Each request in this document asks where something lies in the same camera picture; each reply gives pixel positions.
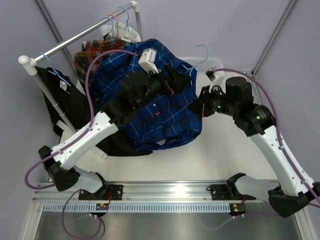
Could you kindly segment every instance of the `mounting plate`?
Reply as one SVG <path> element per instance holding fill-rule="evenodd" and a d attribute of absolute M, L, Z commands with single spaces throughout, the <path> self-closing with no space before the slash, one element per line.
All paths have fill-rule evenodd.
<path fill-rule="evenodd" d="M 122 200 L 122 195 L 124 192 L 124 186 L 123 185 L 116 185 L 116 184 L 109 184 L 107 189 L 107 192 L 111 193 L 111 200 L 112 201 L 121 201 Z M 109 200 L 109 196 L 105 194 L 102 198 L 97 198 L 95 195 L 92 193 L 86 191 L 86 190 L 81 190 L 79 193 L 79 200 L 87 200 L 87 201 L 94 201 L 94 200 Z"/>
<path fill-rule="evenodd" d="M 242 195 L 234 195 L 233 197 L 227 190 L 226 184 L 212 184 L 206 187 L 207 191 L 210 191 L 212 200 L 242 200 Z M 250 195 L 245 195 L 245 200 L 256 200 L 255 197 Z"/>

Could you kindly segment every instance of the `blue plaid shirt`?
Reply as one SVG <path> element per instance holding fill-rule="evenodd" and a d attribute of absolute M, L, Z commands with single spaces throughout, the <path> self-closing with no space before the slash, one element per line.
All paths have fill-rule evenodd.
<path fill-rule="evenodd" d="M 143 50 L 148 48 L 156 50 L 154 63 L 158 69 L 162 70 L 162 73 L 166 73 L 165 64 L 171 64 L 178 73 L 189 74 L 186 68 L 192 66 L 175 57 L 156 39 L 132 44 L 125 50 L 142 54 Z M 103 107 L 116 95 L 120 87 L 119 83 L 126 78 L 128 73 L 144 71 L 138 65 L 138 61 L 139 57 L 123 52 L 110 56 L 100 65 L 92 78 L 90 84 L 91 98 L 100 107 Z M 197 99 L 197 71 L 195 69 L 191 72 L 191 77 L 192 82 L 182 93 L 174 95 L 158 94 L 139 111 L 137 118 L 122 128 L 132 139 L 132 144 L 138 152 L 179 147 L 190 143 L 201 133 L 201 116 L 187 108 L 190 103 Z M 161 140 L 165 140 L 163 145 L 157 143 Z"/>

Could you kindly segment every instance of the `white table surface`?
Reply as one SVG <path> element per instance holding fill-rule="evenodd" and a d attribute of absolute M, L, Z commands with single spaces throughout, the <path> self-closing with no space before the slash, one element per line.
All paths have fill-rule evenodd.
<path fill-rule="evenodd" d="M 204 73 L 199 73 L 197 92 L 208 84 Z M 69 136 L 64 132 L 62 141 Z M 187 145 L 147 156 L 106 159 L 89 151 L 76 165 L 100 173 L 107 181 L 227 180 L 239 172 L 257 179 L 277 179 L 264 155 L 233 119 L 217 113 L 203 118 L 202 133 Z"/>

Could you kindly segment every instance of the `metal floor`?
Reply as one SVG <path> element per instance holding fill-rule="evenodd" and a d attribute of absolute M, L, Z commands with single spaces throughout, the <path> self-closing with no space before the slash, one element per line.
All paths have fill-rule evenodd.
<path fill-rule="evenodd" d="M 263 203 L 249 202 L 247 213 L 272 211 Z M 92 217 L 74 222 L 84 213 L 65 214 L 67 229 L 87 238 L 98 229 Z M 294 217 L 245 216 L 231 220 L 227 213 L 107 213 L 104 227 L 94 239 L 101 240 L 301 240 Z M 62 230 L 61 212 L 43 212 L 35 240 L 71 240 Z"/>

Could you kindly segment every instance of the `black garment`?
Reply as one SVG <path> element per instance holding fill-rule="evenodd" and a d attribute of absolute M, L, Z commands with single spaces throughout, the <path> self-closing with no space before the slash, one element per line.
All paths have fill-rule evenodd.
<path fill-rule="evenodd" d="M 62 72 L 57 71 L 59 75 L 65 79 L 71 86 L 67 86 L 67 91 L 64 91 L 60 87 L 60 79 L 58 76 L 53 75 L 52 68 L 47 69 L 41 67 L 35 67 L 41 77 L 43 83 L 50 90 L 54 99 L 58 102 L 61 110 L 65 112 L 66 117 L 70 120 L 71 124 L 76 129 L 81 129 L 90 121 L 90 107 L 87 97 L 83 95 L 76 86 L 71 82 L 68 76 L 64 76 Z M 52 106 L 48 98 L 44 96 L 45 104 L 50 114 L 51 121 L 53 123 L 53 130 L 55 134 L 61 136 L 63 131 L 57 126 L 57 122 L 61 120 L 61 117 Z M 94 114 L 100 109 L 93 105 Z M 96 145 L 99 149 L 104 151 L 109 156 L 115 157 L 129 157 L 129 156 L 143 156 L 149 155 L 152 151 L 137 152 L 131 144 L 131 139 L 121 130 L 105 138 Z"/>

